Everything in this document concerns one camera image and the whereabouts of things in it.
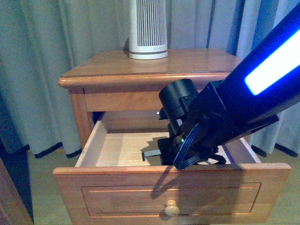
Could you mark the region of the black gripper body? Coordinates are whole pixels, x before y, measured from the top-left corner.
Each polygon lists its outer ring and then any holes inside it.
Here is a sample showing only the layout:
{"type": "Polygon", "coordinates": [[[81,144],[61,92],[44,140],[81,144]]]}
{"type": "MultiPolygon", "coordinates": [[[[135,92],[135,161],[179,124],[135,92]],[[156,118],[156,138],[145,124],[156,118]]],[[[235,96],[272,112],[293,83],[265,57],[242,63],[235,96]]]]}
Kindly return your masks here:
{"type": "Polygon", "coordinates": [[[225,157],[218,154],[218,148],[199,149],[185,138],[162,138],[157,141],[157,150],[147,150],[142,153],[142,160],[149,157],[160,157],[161,165],[224,165],[225,157]]]}

